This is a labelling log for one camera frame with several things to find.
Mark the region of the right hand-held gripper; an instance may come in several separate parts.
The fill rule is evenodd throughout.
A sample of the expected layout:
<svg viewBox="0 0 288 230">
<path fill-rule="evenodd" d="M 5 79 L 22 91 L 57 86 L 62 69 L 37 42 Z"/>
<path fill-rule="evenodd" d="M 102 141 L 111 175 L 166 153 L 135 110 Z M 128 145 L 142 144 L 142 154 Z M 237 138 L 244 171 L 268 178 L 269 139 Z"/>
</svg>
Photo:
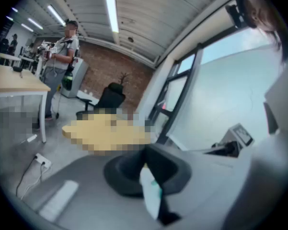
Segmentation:
<svg viewBox="0 0 288 230">
<path fill-rule="evenodd" d="M 243 148 L 253 144 L 254 138 L 238 123 L 228 129 L 220 142 L 214 143 L 211 148 L 204 153 L 237 158 Z"/>
</svg>

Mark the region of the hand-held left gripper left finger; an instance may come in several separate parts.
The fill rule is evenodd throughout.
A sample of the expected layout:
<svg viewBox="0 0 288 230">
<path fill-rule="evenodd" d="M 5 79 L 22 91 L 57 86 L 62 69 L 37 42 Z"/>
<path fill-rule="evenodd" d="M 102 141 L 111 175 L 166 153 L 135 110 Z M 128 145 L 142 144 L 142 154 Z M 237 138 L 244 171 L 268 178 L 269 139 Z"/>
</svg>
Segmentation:
<svg viewBox="0 0 288 230">
<path fill-rule="evenodd" d="M 119 195 L 104 178 L 104 166 L 120 155 L 117 151 L 110 156 L 81 157 L 43 180 L 23 202 L 39 213 L 66 181 L 73 181 L 79 187 L 55 225 L 69 230 L 156 230 L 158 223 L 143 199 Z"/>
</svg>

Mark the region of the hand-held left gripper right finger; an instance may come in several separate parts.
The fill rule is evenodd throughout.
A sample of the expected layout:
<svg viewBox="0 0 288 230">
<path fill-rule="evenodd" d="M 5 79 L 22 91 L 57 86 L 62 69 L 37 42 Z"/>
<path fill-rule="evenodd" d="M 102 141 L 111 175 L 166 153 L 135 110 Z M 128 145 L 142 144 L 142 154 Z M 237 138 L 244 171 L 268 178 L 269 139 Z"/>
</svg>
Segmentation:
<svg viewBox="0 0 288 230">
<path fill-rule="evenodd" d="M 170 185 L 179 186 L 192 175 L 182 191 L 161 198 L 164 230 L 249 230 L 252 228 L 250 170 L 252 149 L 237 158 L 180 151 L 149 145 L 149 151 L 169 159 L 178 167 Z"/>
</svg>

